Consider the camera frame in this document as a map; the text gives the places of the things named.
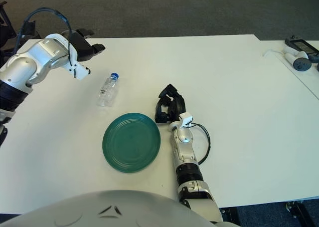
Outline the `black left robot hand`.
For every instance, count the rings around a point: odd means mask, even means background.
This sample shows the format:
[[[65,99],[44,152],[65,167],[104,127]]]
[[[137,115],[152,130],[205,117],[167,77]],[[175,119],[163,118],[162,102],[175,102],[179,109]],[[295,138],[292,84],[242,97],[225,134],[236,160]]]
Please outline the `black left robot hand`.
[[[90,60],[93,56],[102,53],[106,47],[102,44],[89,44],[86,40],[94,34],[93,30],[79,28],[72,31],[70,43],[77,51],[77,61],[83,62]]]

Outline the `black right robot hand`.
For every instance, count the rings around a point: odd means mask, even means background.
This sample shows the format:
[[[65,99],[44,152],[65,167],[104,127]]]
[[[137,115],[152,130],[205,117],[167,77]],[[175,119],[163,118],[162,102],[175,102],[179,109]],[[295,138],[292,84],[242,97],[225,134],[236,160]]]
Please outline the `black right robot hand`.
[[[179,115],[186,112],[184,98],[177,89],[169,84],[160,94],[156,105],[155,122],[168,123],[179,120]]]

